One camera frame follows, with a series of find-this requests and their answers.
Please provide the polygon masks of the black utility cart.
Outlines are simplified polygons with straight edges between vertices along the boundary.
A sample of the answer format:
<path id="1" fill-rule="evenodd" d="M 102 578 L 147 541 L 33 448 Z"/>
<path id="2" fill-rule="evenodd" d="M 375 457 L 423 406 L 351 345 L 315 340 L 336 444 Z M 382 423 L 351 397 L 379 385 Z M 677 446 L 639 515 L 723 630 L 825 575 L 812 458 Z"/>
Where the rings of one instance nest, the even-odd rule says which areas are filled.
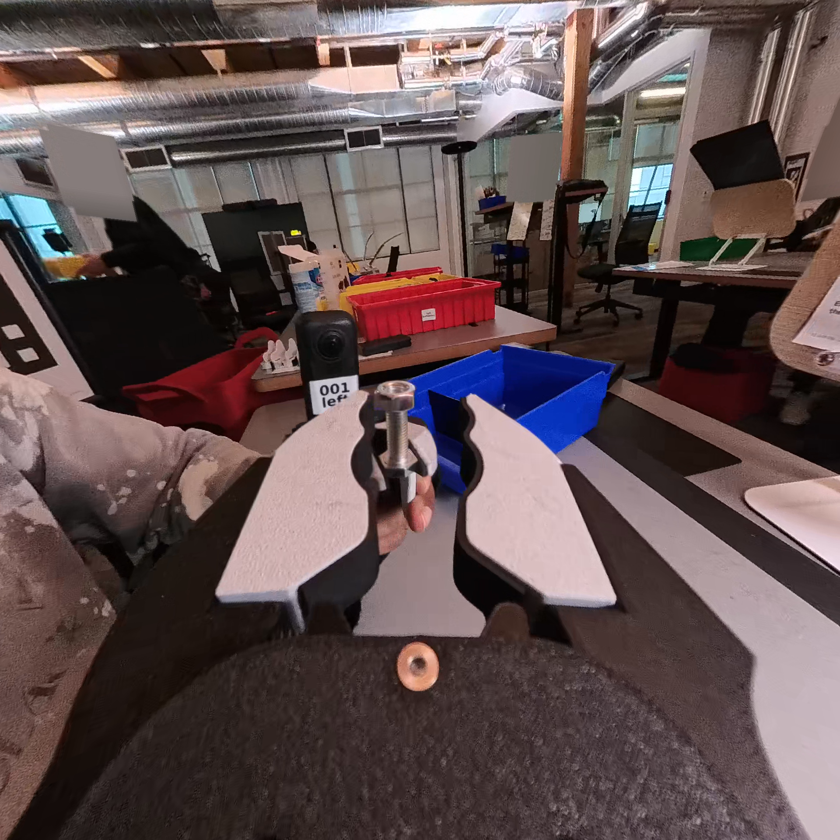
<path id="1" fill-rule="evenodd" d="M 496 292 L 497 305 L 510 310 L 528 313 L 530 253 L 524 245 L 496 243 L 490 247 L 493 260 L 493 278 L 499 282 Z"/>

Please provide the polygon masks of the blue plastic bin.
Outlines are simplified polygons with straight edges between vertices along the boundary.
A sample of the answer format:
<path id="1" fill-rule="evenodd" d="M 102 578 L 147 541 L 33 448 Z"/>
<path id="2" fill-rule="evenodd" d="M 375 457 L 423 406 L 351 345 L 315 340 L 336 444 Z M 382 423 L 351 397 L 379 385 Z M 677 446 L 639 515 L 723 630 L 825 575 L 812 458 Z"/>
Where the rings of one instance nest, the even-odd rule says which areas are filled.
<path id="1" fill-rule="evenodd" d="M 460 476 L 463 443 L 435 434 L 429 388 L 454 397 L 479 396 L 558 453 L 593 429 L 621 370 L 610 362 L 504 345 L 413 378 L 409 415 L 433 434 L 440 481 L 459 494 L 466 488 Z"/>

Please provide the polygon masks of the person's left forearm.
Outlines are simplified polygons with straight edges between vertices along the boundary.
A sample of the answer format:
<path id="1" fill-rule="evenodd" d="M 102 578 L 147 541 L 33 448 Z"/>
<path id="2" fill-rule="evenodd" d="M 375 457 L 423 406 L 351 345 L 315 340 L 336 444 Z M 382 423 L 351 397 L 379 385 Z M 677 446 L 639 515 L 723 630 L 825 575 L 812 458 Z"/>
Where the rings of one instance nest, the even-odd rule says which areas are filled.
<path id="1" fill-rule="evenodd" d="M 2 370 L 2 572 L 75 541 L 173 544 L 259 456 L 224 436 L 78 402 Z"/>

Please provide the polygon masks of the small wooden board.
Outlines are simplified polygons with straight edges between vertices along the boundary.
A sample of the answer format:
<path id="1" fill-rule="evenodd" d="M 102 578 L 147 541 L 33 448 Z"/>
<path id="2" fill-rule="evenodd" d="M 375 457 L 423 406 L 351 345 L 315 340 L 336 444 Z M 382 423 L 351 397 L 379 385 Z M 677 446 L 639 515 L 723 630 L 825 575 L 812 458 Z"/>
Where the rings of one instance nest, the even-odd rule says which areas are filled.
<path id="1" fill-rule="evenodd" d="M 784 238 L 795 228 L 795 186 L 780 178 L 715 190 L 710 211 L 718 238 Z"/>

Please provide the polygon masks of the wooden document board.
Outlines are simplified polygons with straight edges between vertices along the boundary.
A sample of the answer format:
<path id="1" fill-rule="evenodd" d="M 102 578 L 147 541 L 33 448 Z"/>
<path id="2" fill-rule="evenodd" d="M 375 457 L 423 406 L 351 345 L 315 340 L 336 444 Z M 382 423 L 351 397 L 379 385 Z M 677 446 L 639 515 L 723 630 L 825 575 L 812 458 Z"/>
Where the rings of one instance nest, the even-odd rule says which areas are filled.
<path id="1" fill-rule="evenodd" d="M 838 353 L 819 351 L 793 343 L 834 280 L 839 277 L 838 224 L 815 252 L 812 263 L 776 312 L 770 329 L 770 347 L 778 361 L 789 368 L 831 382 L 839 382 Z"/>

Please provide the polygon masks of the silver hex bolt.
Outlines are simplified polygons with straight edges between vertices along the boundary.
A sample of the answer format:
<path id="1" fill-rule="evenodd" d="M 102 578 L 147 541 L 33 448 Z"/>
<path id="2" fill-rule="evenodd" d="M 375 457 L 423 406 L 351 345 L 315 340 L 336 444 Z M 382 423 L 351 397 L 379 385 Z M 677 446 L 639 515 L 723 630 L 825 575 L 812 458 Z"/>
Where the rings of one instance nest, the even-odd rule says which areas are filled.
<path id="1" fill-rule="evenodd" d="M 375 405 L 374 410 L 384 414 L 385 422 L 385 451 L 377 458 L 383 470 L 383 474 L 389 479 L 394 478 L 394 467 L 398 466 L 405 456 L 406 446 L 406 424 L 408 424 L 409 411 L 396 412 L 384 411 Z"/>

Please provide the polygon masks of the black white marker board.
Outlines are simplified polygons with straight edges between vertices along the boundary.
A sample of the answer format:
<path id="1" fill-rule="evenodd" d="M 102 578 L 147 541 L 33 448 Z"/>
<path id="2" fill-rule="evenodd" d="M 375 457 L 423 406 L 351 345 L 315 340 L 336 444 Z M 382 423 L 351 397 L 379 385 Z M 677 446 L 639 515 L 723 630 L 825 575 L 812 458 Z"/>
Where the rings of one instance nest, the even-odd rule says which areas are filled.
<path id="1" fill-rule="evenodd" d="M 43 264 L 18 229 L 1 222 L 2 367 L 88 401 L 91 374 L 46 295 Z"/>

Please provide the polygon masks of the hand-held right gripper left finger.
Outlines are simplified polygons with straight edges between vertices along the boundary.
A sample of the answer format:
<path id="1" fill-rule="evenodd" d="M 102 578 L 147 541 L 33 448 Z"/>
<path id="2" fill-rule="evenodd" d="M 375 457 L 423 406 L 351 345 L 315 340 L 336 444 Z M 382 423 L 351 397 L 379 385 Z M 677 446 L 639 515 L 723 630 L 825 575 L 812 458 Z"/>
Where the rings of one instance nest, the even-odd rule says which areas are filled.
<path id="1" fill-rule="evenodd" d="M 346 613 L 380 568 L 367 392 L 353 392 L 278 447 L 215 591 L 223 604 L 279 603 L 296 633 L 312 611 Z"/>

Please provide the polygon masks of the white carton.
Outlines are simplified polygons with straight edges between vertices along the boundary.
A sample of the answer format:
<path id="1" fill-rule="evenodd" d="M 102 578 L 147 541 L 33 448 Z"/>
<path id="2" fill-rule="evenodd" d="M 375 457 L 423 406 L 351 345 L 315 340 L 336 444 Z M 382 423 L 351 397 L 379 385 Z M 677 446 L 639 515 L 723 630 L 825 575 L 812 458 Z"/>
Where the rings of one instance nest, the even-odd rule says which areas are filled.
<path id="1" fill-rule="evenodd" d="M 348 285 L 349 272 L 341 248 L 333 246 L 318 255 L 322 284 L 322 309 L 334 311 L 341 309 L 341 294 Z"/>

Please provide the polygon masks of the white wipes canister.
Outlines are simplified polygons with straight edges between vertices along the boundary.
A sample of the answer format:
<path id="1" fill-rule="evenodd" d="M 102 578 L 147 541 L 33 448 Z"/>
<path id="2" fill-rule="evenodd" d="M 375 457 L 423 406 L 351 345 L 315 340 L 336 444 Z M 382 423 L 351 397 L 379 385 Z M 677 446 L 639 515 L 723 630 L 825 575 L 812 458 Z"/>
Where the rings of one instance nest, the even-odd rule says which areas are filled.
<path id="1" fill-rule="evenodd" d="M 280 245 L 277 250 L 287 267 L 299 312 L 326 311 L 328 302 L 322 286 L 319 256 L 300 245 Z"/>

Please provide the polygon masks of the black flat mat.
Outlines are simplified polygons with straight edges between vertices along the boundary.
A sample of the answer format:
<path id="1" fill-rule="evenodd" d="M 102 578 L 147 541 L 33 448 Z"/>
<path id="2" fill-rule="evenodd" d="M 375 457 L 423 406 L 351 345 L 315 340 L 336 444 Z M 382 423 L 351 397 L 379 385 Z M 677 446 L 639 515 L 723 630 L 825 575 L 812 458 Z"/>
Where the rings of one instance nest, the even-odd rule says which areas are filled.
<path id="1" fill-rule="evenodd" d="M 598 422 L 585 438 L 615 460 L 621 453 L 641 453 L 683 477 L 742 462 L 738 456 L 614 394 L 605 398 Z"/>

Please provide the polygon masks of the black flag panel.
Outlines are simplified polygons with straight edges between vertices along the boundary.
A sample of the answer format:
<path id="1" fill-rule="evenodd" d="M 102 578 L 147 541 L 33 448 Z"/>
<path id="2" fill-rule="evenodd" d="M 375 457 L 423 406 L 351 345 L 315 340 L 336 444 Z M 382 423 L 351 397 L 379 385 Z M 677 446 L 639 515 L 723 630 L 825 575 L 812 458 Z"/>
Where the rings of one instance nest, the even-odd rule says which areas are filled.
<path id="1" fill-rule="evenodd" d="M 768 120 L 699 140 L 689 152 L 715 192 L 784 179 Z"/>

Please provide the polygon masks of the printed instruction sheet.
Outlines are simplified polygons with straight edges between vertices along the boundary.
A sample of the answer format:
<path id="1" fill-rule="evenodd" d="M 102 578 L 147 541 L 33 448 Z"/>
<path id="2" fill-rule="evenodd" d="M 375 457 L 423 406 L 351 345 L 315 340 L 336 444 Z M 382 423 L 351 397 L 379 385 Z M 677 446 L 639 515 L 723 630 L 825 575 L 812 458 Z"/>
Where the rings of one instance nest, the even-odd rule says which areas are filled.
<path id="1" fill-rule="evenodd" d="M 819 351 L 839 352 L 839 288 L 838 276 L 793 338 L 793 343 Z"/>

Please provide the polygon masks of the silver ventilation duct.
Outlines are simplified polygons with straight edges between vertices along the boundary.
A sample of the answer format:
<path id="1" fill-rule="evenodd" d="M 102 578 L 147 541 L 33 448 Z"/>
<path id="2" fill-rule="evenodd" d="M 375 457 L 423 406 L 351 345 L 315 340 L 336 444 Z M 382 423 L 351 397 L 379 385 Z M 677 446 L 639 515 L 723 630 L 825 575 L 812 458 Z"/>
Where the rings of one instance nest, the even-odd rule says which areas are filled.
<path id="1" fill-rule="evenodd" d="M 211 42 L 531 31 L 562 2 L 2 1 L 2 52 L 40 54 Z"/>
<path id="2" fill-rule="evenodd" d="M 442 117 L 473 104 L 448 87 L 403 88 L 393 65 L 19 87 L 2 90 L 2 154 L 41 154 L 39 131 L 57 125 L 145 145 Z"/>

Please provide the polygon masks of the small framed screen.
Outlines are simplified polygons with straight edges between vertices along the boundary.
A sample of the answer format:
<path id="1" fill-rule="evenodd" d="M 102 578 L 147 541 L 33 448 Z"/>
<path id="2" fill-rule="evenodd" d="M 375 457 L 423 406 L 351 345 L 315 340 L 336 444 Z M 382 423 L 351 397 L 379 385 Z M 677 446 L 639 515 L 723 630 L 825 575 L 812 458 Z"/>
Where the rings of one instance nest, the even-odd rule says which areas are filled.
<path id="1" fill-rule="evenodd" d="M 258 231 L 257 236 L 266 263 L 270 270 L 274 272 L 279 272 L 288 263 L 284 261 L 286 257 L 280 251 L 280 248 L 300 246 L 305 249 L 307 245 L 306 236 L 300 232 L 287 234 L 283 231 L 270 232 L 261 230 Z"/>

